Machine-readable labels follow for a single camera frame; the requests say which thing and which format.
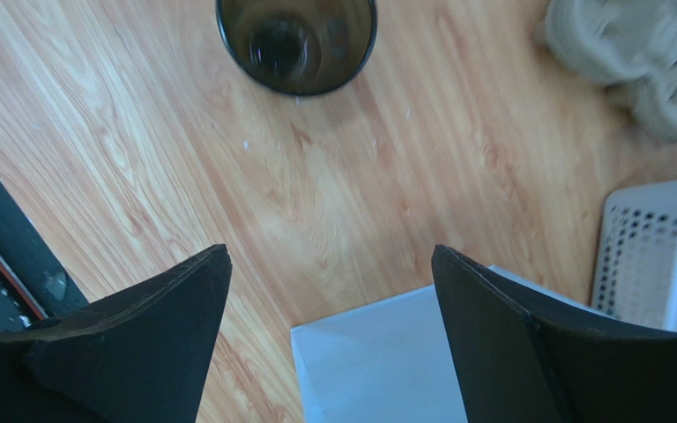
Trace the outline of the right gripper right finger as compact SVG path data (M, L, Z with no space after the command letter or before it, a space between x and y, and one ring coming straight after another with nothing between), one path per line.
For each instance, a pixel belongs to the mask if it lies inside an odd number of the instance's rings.
M432 272L471 422L677 422L677 333L518 284L444 245Z

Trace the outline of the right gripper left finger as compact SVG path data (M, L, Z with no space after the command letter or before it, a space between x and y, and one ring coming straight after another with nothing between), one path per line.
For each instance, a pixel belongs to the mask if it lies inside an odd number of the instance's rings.
M223 244L67 315L0 332L0 422L192 422L232 275Z

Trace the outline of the white paper bag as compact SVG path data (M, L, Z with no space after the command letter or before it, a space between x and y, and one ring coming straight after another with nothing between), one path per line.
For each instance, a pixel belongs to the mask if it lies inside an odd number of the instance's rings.
M291 329L307 422L470 422L435 289Z

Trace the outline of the brown translucent coffee cup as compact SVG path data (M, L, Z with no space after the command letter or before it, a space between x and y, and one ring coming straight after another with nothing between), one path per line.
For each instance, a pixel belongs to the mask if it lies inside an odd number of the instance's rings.
M354 79L378 32L371 0L218 1L219 33L229 55L275 93L316 97Z

